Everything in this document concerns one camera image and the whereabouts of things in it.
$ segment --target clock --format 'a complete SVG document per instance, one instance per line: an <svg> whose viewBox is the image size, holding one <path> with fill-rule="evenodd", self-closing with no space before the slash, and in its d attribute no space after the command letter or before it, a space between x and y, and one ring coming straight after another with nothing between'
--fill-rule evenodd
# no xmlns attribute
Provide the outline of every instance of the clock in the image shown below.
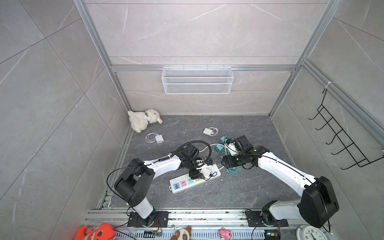
<svg viewBox="0 0 384 240"><path fill-rule="evenodd" d="M327 240L328 238L324 233L313 226L302 225L296 231L297 240Z"/></svg>

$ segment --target gray marble wall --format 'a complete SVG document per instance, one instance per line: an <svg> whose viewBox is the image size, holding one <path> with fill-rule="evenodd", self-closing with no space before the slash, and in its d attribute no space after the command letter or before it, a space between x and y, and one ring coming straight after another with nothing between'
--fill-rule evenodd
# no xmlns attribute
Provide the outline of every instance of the gray marble wall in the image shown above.
<svg viewBox="0 0 384 240"><path fill-rule="evenodd" d="M384 126L384 1L344 0L310 59Z"/></svg>
<svg viewBox="0 0 384 240"><path fill-rule="evenodd" d="M87 0L114 64L295 64L327 1Z"/></svg>
<svg viewBox="0 0 384 240"><path fill-rule="evenodd" d="M126 111L71 0L0 1L0 42L1 239L72 239Z"/></svg>
<svg viewBox="0 0 384 240"><path fill-rule="evenodd" d="M345 0L321 37L310 59L337 82L378 122L383 123L384 1ZM342 149L321 117L313 121L322 100L322 85L303 70L273 120L299 169L328 177L340 211L331 218L339 239L382 239L384 234L384 159L359 168ZM324 105L369 160L382 157L382 146L327 93ZM343 141L348 143L345 135ZM348 148L362 159L356 148Z"/></svg>
<svg viewBox="0 0 384 240"><path fill-rule="evenodd" d="M161 71L118 72L134 111L154 108L160 114L268 114L288 71L234 72L230 94L165 94Z"/></svg>
<svg viewBox="0 0 384 240"><path fill-rule="evenodd" d="M113 64L296 64L327 0L87 0ZM159 72L119 73L134 110L267 114L289 73L235 73L230 94L166 95Z"/></svg>

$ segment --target black wire rack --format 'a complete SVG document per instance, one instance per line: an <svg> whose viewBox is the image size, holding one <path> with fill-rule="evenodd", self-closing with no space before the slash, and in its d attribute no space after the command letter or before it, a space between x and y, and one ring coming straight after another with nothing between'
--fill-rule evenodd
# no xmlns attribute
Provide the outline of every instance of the black wire rack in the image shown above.
<svg viewBox="0 0 384 240"><path fill-rule="evenodd" d="M323 92L321 93L321 94L324 94L324 96L323 96L323 100L321 101L321 104L320 104L320 106L317 108L317 114L315 115L315 117L317 117L318 115L320 115L320 116L322 116L322 118L324 119L324 121L325 121L325 124L321 127L321 128L319 128L319 129L317 129L316 128L316 130L321 130L321 129L323 129L323 127L325 127L326 125L328 125L330 128L331 128L331 130L333 131L333 133L335 134L334 136L333 136L333 138L332 138L332 141L330 142L330 143L327 143L326 142L326 144L328 144L328 145L330 145L330 144L332 144L333 143L333 141L335 140L335 138L337 137L338 139L339 139L339 141L341 142L341 144L343 145L343 149L341 149L340 151L338 151L337 153L331 153L332 155L337 155L337 154L339 154L339 153L341 153L342 151L344 151L344 150L346 150L348 153L349 153L349 155L352 157L352 159L354 160L354 164L352 164L351 166L349 166L349 167L346 167L346 168L341 168L342 170L346 170L346 169L348 169L348 168L351 168L351 167L353 167L353 166L355 166L355 165L357 165L357 166L359 166L359 167L364 167L364 166L367 166L368 164L371 164L371 163L374 163L374 162L376 162L376 161L378 161L378 160L380 160L380 159L383 159L384 158L384 155L381 157L381 158L378 158L378 159L376 159L376 160L373 160L373 161L370 161L370 160L368 160L368 158L364 155L364 153L359 149L359 147L356 145L356 143L352 140L352 138L348 135L348 133L341 127L341 125L336 121L336 119L332 116L332 114L325 108L325 106L323 105L323 103L324 103L324 98L325 98L325 94L327 93L327 89L325 88L324 90L323 90ZM323 116L323 114L321 113L321 112L324 112L324 111L326 111L329 115L330 115L330 119L329 120L326 120L326 118ZM335 129L329 124L330 123L330 121L331 120L333 120L340 128L341 128L341 130L340 131L335 131ZM339 137L339 134L341 134L341 133L344 133L349 139L350 139L350 141L352 142L351 144L348 144L348 145L346 145L342 140L341 140L341 138ZM357 150L361 153L361 155L363 156L363 159L362 160L356 160L355 159L355 157L352 155L352 153L349 151L349 147L356 147L357 148Z"/></svg>

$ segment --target white robotic arm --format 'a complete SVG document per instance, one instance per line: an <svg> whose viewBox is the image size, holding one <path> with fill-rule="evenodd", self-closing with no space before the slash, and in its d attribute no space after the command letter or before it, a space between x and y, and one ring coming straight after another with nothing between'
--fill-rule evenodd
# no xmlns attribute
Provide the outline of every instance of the white robotic arm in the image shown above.
<svg viewBox="0 0 384 240"><path fill-rule="evenodd" d="M116 181L115 189L140 215L143 223L152 222L155 213L153 206L146 197L153 178L182 167L190 170L190 177L192 179L202 178L201 169L198 170L195 164L197 161L201 161L201 158L198 158L199 150L191 144L183 146L178 148L175 153L168 154L162 158L150 161L133 159L129 164L130 168L128 167ZM229 169L246 163L251 163L253 166L257 165L282 180L302 198L301 200L289 202L277 201L269 205L268 211L274 219L304 218L308 223L316 227L317 225L320 226L320 224L322 226L324 221L328 220L339 209L332 185L328 179L324 177L317 179L312 175L306 174L282 161L262 146L254 148L245 136L233 139L231 150L238 153L238 155L224 156L222 160L223 166ZM304 211L308 211L308 213L299 211L300 204L302 206L305 205ZM311 215L316 215L313 223L310 222L312 220Z"/></svg>
<svg viewBox="0 0 384 240"><path fill-rule="evenodd" d="M303 195L303 191L306 188L306 186L309 186L316 181L314 176L306 174L305 172L302 172L292 167L288 163L276 157L275 154L271 152L266 152L262 154L262 156L266 156L266 157L259 158L258 160L259 168L272 173L273 175L275 175L275 177L285 182L300 197Z"/></svg>

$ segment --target dark gray floor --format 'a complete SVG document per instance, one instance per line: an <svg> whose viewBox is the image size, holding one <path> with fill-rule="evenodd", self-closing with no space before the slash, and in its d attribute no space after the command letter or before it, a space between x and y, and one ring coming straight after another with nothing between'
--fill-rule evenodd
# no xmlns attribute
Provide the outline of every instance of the dark gray floor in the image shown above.
<svg viewBox="0 0 384 240"><path fill-rule="evenodd" d="M280 235L280 240L297 240L296 229L281 229Z"/></svg>
<svg viewBox="0 0 384 240"><path fill-rule="evenodd" d="M253 146L262 145L288 162L268 116L162 116L162 120L163 124L150 124L140 134L133 134L123 166L136 157L151 160L165 156L192 140L219 143L219 138L227 134L230 134L230 138L245 135ZM218 136L203 134L204 128L211 126L219 129ZM144 138L150 132L162 134L164 143L146 143ZM212 159L220 168L221 159L215 152L212 153ZM251 170L240 168L235 175L227 174L222 169L220 178L173 194L169 190L169 180L185 173L188 173L188 169L179 169L154 179L147 194L150 203L157 208L261 208L271 200L299 199L281 180L256 167ZM113 195L110 207L126 207L126 203Z"/></svg>

